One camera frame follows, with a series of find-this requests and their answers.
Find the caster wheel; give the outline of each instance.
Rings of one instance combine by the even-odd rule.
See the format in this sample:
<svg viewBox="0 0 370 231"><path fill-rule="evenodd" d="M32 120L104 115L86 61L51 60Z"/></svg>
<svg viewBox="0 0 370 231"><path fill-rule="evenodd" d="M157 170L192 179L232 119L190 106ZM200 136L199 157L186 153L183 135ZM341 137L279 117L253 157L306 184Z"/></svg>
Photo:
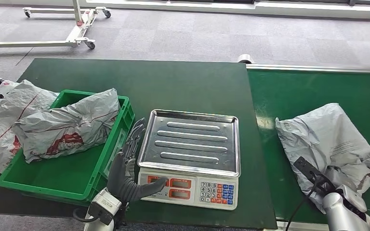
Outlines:
<svg viewBox="0 0 370 231"><path fill-rule="evenodd" d="M90 48L90 50L93 50L95 48L94 42L88 42L86 45Z"/></svg>
<svg viewBox="0 0 370 231"><path fill-rule="evenodd" d="M111 17L111 12L110 11L104 11L104 15L109 18Z"/></svg>

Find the robotic hand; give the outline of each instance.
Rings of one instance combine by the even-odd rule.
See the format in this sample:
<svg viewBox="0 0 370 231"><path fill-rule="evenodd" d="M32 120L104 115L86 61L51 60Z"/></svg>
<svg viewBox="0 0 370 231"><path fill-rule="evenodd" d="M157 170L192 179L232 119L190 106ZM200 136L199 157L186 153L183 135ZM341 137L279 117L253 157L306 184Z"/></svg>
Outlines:
<svg viewBox="0 0 370 231"><path fill-rule="evenodd" d="M327 214L330 231L370 231L367 206L357 193L355 184L339 168L328 166L323 175L303 157L298 158L293 165L314 184L307 197L316 187L324 195L323 209Z"/></svg>
<svg viewBox="0 0 370 231"><path fill-rule="evenodd" d="M161 191L167 178L145 185L137 185L129 172L133 172L135 150L144 135L144 119L137 121L124 146L115 155L108 175L107 186L91 202L86 217L80 218L73 212L73 217L85 222L84 231L114 231L124 223L124 214L128 203L140 200Z"/></svg>

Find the gray plastic bag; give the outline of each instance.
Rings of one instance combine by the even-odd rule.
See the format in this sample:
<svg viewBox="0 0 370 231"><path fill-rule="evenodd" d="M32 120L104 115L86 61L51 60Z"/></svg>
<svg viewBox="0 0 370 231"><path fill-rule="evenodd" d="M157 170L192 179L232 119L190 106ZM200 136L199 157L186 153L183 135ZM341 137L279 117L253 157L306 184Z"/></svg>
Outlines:
<svg viewBox="0 0 370 231"><path fill-rule="evenodd" d="M26 162L85 151L105 143L119 112L115 89L77 103L39 111L15 122Z"/></svg>
<svg viewBox="0 0 370 231"><path fill-rule="evenodd" d="M321 173L327 166L337 166L348 176L361 195L370 187L370 145L337 103L329 103L307 114L279 121L276 130L297 176L297 182L305 194L313 184L293 165L304 157ZM322 212L323 197L317 193L310 196Z"/></svg>

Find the metal frame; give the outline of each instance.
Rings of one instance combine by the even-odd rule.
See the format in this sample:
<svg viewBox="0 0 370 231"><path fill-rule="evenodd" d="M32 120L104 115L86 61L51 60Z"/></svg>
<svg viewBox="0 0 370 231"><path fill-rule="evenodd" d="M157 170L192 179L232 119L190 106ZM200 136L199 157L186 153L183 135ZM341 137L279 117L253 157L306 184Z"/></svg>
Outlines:
<svg viewBox="0 0 370 231"><path fill-rule="evenodd" d="M87 29L91 27L99 12L111 17L110 11L106 7L96 7L95 9L80 9L79 1L73 0L73 9L38 9L24 7L25 15L30 18L32 13L73 13L76 25L63 41L25 41L25 42L0 42L0 47L77 47L84 42L90 49L95 48L95 40L84 36Z"/></svg>
<svg viewBox="0 0 370 231"><path fill-rule="evenodd" d="M246 64L246 68L247 69L268 69L268 70L366 72L366 73L370 73L370 68L367 69L367 68L359 68L359 67L326 67L326 66Z"/></svg>

